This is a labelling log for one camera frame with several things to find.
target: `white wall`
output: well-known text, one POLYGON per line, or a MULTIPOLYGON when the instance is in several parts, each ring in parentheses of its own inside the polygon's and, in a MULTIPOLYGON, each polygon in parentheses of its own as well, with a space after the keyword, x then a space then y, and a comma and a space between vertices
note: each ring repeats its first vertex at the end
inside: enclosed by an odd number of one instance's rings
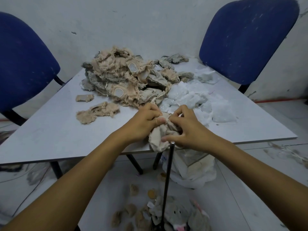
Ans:
MULTIPOLYGON (((206 29, 220 7, 234 0, 0 0, 0 11, 25 21, 48 46, 67 81, 80 64, 112 45, 155 59, 183 53, 198 56, 206 29)), ((301 13, 308 0, 299 0, 301 13)), ((250 98, 299 97, 308 84, 308 15, 287 39, 247 94, 250 98)), ((15 108, 31 116, 59 89, 54 81, 15 108)))

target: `person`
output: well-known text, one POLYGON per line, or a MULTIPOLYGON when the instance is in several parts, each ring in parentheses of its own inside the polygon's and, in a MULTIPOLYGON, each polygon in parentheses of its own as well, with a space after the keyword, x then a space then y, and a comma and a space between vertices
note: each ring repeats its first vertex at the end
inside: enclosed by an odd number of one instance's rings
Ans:
MULTIPOLYGON (((146 138, 163 123, 156 105, 146 104, 121 128, 57 180, 19 213, 2 231, 74 230, 98 185, 119 154, 146 138)), ((179 125, 179 136, 161 141, 210 153, 252 189, 289 230, 308 230, 308 187, 245 153, 198 122, 193 110, 182 105, 169 120, 179 125)))

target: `blue chair back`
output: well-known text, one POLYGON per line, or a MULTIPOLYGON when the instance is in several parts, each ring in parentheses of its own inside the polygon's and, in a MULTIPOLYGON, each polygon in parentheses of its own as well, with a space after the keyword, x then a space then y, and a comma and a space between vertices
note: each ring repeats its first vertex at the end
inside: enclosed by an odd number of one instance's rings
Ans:
POLYGON ((239 0, 215 14, 203 39, 202 62, 247 85, 257 79, 295 24, 296 0, 239 0))
POLYGON ((58 62, 32 28, 0 12, 0 112, 40 93, 59 71, 58 62))

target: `floor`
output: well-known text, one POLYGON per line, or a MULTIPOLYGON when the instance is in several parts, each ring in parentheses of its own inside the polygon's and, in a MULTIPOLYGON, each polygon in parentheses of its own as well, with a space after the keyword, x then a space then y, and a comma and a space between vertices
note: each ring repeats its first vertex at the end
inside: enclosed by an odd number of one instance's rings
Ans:
MULTIPOLYGON (((273 143, 287 146, 290 150, 297 150, 301 155, 308 157, 308 106, 303 104, 303 100, 261 103, 259 106, 298 135, 295 140, 274 141, 273 143)), ((0 122, 0 131, 16 128, 16 125, 9 122, 0 122)), ((284 151, 277 150, 268 143, 238 146, 253 157, 308 186, 308 169, 295 159, 289 158, 284 151)), ((163 192, 164 185, 156 179, 156 175, 162 169, 151 170, 155 154, 137 154, 135 158, 146 173, 138 176, 126 156, 119 156, 84 212, 79 222, 81 230, 95 231, 109 227, 111 215, 116 210, 122 209, 126 203, 133 202, 137 207, 141 207, 147 203, 147 190, 156 188, 161 193, 163 192), (140 196, 129 197, 129 183, 139 185, 140 196)), ((75 162, 64 161, 60 165, 65 171, 74 164, 75 162)), ((219 161, 216 161, 215 167, 216 179, 206 183, 201 189, 186 189, 171 182, 170 194, 188 195, 197 200, 209 214, 213 231, 287 230, 256 194, 227 167, 219 161)), ((29 164, 18 173, 0 172, 0 183, 2 184, 0 187, 0 224, 7 223, 14 213, 18 214, 55 181, 55 176, 47 163, 29 164)), ((128 217, 124 217, 120 227, 114 230, 123 230, 129 221, 128 217)))

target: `white tabletop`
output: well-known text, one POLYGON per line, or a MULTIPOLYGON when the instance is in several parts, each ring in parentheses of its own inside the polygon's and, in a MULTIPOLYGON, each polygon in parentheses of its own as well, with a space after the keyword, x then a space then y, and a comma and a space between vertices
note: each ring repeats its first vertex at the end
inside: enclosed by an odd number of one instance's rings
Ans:
MULTIPOLYGON (((175 65, 175 70, 194 72, 203 67, 193 58, 175 65)), ((0 146, 0 164, 86 156, 137 112, 135 108, 121 107, 120 113, 113 118, 98 117, 88 125, 80 124, 76 119, 77 111, 87 110, 103 101, 111 102, 110 98, 98 96, 94 92, 93 101, 76 102, 76 95, 90 94, 79 85, 84 78, 82 69, 0 146)), ((208 86, 230 101, 238 117, 236 123, 211 123, 209 129, 215 134, 233 143, 297 137, 226 80, 221 78, 215 85, 208 86)), ((145 151, 151 151, 147 141, 132 144, 124 150, 127 153, 145 151)))

